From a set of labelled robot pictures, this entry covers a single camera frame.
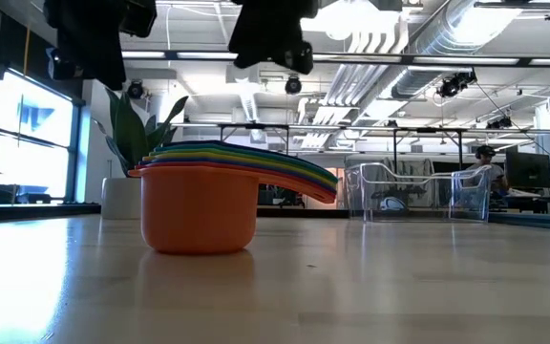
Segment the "clear plastic basket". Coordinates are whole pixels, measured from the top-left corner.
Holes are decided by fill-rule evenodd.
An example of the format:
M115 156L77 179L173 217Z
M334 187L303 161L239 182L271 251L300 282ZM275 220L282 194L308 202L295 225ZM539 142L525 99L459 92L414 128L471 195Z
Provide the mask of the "clear plastic basket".
M489 217L491 184L478 170L405 176L384 163L360 163L345 170L349 216L364 222L445 220L485 223ZM407 211L381 211L383 198L403 201Z

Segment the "silver ventilation duct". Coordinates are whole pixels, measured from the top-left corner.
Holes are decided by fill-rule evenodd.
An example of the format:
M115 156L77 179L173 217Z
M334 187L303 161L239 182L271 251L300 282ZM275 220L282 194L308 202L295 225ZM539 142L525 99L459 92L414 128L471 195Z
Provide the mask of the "silver ventilation duct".
M502 0L450 0L409 45L405 53L462 55L476 54L500 35L522 12L522 9L476 7L475 2ZM424 91L446 72L400 70L391 87L393 98L411 98Z

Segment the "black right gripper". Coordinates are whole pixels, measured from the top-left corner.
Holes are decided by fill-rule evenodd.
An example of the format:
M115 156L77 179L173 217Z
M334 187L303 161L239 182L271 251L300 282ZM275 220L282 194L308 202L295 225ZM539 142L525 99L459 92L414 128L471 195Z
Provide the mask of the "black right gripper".
M244 10L259 14L274 14L293 19L314 18L320 0L239 0ZM239 19L228 44L236 54L233 64L248 68L259 62L271 61L303 41L299 21L268 22Z

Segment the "black aluminium table frame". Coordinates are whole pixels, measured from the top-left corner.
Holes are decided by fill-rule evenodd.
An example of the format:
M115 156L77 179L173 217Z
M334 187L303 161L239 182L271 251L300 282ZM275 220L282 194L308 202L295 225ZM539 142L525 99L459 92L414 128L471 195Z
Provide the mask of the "black aluminium table frame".
M99 204L0 204L0 222L99 214ZM259 207L258 217L347 219L347 210Z

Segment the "green snake plant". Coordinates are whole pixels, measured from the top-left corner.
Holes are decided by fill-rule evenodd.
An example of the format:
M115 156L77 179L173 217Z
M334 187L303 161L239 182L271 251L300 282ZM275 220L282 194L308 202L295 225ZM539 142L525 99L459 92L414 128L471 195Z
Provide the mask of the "green snake plant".
M144 157L171 141L177 131L171 126L171 122L184 110L189 96L177 100L165 121L157 123L157 116L151 116L143 122L126 93L118 96L109 88L105 88L105 92L109 99L112 133L108 134L97 119L93 118L93 122L104 135L109 149L118 158L124 176L129 177L129 172Z

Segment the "white plant pot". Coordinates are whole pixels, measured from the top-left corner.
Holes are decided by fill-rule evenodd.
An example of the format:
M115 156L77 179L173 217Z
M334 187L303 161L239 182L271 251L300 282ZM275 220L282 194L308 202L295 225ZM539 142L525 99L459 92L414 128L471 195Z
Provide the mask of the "white plant pot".
M101 217L106 220L139 220L141 217L141 179L104 178Z

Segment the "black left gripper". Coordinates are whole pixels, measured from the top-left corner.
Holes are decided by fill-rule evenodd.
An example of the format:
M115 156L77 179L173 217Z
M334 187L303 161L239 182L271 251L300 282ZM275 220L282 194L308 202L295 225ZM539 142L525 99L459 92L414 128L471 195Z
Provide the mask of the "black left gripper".
M82 67L120 91L126 81L120 35L146 38L157 18L156 0L44 0L56 47L86 48Z

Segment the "black metal stand frame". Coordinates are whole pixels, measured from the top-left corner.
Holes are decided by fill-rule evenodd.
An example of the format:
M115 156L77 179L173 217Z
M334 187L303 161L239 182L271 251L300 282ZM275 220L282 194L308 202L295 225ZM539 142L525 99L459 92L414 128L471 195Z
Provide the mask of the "black metal stand frame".
M286 132L286 136L282 137L282 141L285 143L285 152L289 154L289 139L290 139L290 126L288 124L276 124L276 123L258 123L258 122L248 122L248 123L218 123L217 127L220 129L220 141L225 141L224 130L226 128L243 128L245 130L262 130L266 131L267 129L272 129L276 134L280 134L281 131Z
M462 152L462 138L463 134L468 131L464 128L446 128L446 127L392 127L389 128L392 132L393 139L393 159L394 163L397 163L397 145L402 137L398 137L399 132L405 133L416 133L416 134L436 134L440 133L443 136L448 136L450 133L455 133L457 135L456 139L450 139L453 143L457 145L458 150L458 167L461 169L463 167L463 152Z

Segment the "black computer monitor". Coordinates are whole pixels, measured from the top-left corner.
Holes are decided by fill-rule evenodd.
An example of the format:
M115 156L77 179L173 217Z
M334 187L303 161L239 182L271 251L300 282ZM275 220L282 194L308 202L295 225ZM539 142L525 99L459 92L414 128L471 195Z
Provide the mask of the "black computer monitor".
M505 171L513 188L550 188L548 155L507 152Z

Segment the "white rounded device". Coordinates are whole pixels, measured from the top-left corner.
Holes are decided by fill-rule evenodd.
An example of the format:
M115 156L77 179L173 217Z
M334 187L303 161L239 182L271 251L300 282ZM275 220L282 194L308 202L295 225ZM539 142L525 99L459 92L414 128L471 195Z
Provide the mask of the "white rounded device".
M381 211L387 212L408 210L406 204L403 201L393 196L383 198L380 202L379 208Z

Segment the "black overhead frame bar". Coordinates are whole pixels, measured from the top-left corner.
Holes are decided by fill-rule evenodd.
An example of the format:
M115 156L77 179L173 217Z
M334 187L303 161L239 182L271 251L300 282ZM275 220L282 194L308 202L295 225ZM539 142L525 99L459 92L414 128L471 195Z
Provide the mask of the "black overhead frame bar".
M123 51L127 60L232 61L237 55L217 51ZM550 56L425 55L314 53L322 64L378 64L404 66L474 66L488 68L550 68Z

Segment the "large bright window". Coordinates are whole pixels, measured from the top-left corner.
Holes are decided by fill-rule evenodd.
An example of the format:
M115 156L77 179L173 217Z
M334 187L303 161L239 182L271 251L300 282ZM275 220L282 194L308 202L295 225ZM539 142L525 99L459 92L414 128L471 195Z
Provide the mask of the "large bright window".
M76 107L69 97L5 72L0 79L0 186L18 196L68 195Z

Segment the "person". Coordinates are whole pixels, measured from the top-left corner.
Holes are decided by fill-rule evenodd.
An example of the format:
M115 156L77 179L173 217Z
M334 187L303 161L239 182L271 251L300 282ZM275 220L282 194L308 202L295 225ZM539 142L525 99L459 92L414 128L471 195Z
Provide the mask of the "person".
M498 194L507 194L510 186L506 179L504 169L499 165L494 164L493 158L494 157L484 157L481 160L476 159L476 162L467 167L467 170L476 170L483 166L488 166L488 169L484 171L484 175L490 181L491 190Z

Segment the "orange measuring cup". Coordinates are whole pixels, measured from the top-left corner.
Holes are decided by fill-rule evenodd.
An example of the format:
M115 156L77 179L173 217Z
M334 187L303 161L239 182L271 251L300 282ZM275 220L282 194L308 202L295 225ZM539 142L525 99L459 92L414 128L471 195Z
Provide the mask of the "orange measuring cup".
M261 168L200 162L133 170L141 179L141 233L167 254L219 254L246 247L255 234L259 185L272 184L324 204L336 189Z

